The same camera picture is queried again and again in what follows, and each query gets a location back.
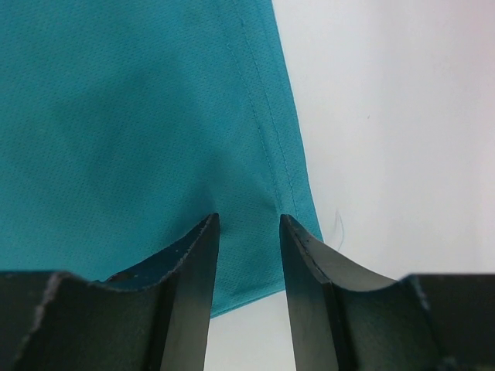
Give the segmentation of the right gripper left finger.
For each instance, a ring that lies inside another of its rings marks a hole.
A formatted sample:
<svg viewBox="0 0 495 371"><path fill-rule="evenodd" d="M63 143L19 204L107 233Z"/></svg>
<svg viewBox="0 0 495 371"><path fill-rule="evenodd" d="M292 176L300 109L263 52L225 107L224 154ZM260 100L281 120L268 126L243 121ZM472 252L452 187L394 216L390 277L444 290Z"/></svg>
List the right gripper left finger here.
<svg viewBox="0 0 495 371"><path fill-rule="evenodd" d="M106 281L1 274L3 370L201 370L220 218Z"/></svg>

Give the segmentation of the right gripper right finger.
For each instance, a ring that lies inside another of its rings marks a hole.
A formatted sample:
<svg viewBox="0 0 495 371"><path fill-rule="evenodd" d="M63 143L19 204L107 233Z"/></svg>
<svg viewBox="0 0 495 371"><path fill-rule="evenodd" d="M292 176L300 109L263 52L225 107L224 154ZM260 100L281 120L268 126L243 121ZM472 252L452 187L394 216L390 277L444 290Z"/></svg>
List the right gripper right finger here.
<svg viewBox="0 0 495 371"><path fill-rule="evenodd" d="M494 276L410 274L392 280L279 225L299 370L492 370Z"/></svg>

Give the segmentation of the teal t shirt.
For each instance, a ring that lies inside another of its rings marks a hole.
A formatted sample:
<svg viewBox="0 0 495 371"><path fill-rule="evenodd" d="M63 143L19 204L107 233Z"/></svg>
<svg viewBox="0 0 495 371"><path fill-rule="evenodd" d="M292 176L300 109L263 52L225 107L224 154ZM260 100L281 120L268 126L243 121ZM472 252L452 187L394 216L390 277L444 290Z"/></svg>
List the teal t shirt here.
<svg viewBox="0 0 495 371"><path fill-rule="evenodd" d="M104 280L220 216L213 315L319 224L270 1L3 1L1 268Z"/></svg>

